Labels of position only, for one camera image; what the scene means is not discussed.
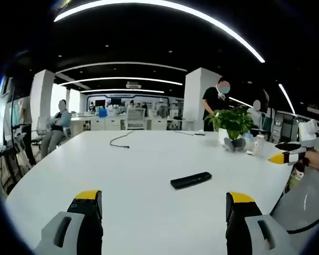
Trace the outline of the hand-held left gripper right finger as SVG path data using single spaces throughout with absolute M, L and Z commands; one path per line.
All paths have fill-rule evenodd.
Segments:
M 225 220 L 227 254 L 297 254 L 287 231 L 246 194 L 226 194 Z

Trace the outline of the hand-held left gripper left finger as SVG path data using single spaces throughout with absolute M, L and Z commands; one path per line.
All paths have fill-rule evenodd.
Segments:
M 41 230 L 34 254 L 102 254 L 102 192 L 80 192 Z

